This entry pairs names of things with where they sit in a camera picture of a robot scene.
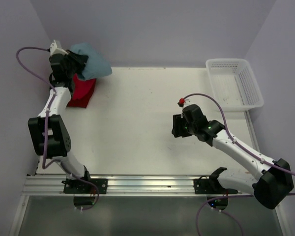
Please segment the blue-grey t shirt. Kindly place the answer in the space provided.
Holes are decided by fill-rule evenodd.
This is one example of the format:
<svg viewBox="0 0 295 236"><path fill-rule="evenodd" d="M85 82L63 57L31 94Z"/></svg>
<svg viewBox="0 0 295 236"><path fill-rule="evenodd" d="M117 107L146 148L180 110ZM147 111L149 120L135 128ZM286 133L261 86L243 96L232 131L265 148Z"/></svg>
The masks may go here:
<svg viewBox="0 0 295 236"><path fill-rule="evenodd" d="M79 80L88 81L112 74L110 63L89 43L72 45L70 51L79 55L88 56L84 70L77 74Z"/></svg>

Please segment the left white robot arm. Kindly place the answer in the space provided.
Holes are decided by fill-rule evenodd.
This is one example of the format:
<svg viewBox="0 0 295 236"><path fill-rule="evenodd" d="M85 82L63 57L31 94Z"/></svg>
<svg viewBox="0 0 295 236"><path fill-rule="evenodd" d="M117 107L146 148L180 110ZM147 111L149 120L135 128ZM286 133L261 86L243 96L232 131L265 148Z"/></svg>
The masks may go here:
<svg viewBox="0 0 295 236"><path fill-rule="evenodd" d="M84 69L87 60L87 56L69 50L50 49L50 95L39 115L28 120L34 150L42 156L42 169L58 164L67 180L75 181L75 187L81 193L92 189L92 180L87 168L71 152L71 138L61 114L73 96L73 77Z"/></svg>

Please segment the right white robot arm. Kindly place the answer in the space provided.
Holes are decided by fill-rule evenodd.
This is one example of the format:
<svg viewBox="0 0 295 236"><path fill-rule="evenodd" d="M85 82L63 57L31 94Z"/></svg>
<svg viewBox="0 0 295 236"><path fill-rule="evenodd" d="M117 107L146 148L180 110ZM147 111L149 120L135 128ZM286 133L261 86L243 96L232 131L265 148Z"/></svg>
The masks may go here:
<svg viewBox="0 0 295 236"><path fill-rule="evenodd" d="M225 125L207 120L198 105L184 107L181 114L173 115L174 137L195 136L201 142L227 154L245 170L220 167L208 177L194 180L196 194L253 195L268 209L276 206L293 190L291 168L287 161L273 160L228 133Z"/></svg>

